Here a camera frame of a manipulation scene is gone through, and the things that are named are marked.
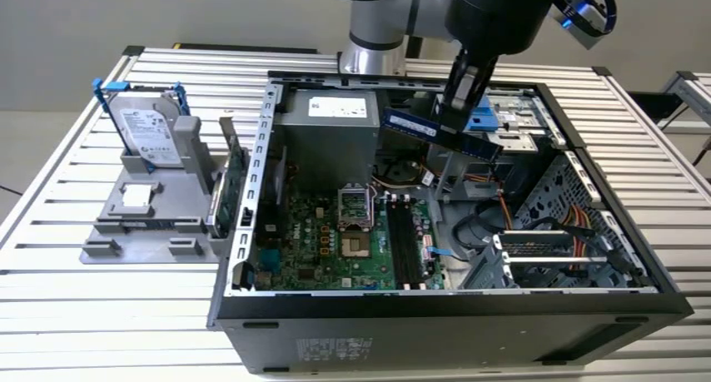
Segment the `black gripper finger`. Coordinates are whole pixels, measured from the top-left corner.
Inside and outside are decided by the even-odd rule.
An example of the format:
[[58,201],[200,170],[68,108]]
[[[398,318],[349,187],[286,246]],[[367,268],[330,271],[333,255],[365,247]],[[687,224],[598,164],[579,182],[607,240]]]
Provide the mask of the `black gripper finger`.
[[437,114],[441,128],[446,131],[458,132],[467,124],[467,117],[462,110],[467,107],[470,91],[469,63],[466,57],[457,57],[453,64],[449,81],[437,106]]
[[490,79],[494,74],[498,57],[493,57],[489,62],[478,69],[475,74],[475,85],[473,87],[473,105],[479,106],[485,92],[489,86]]

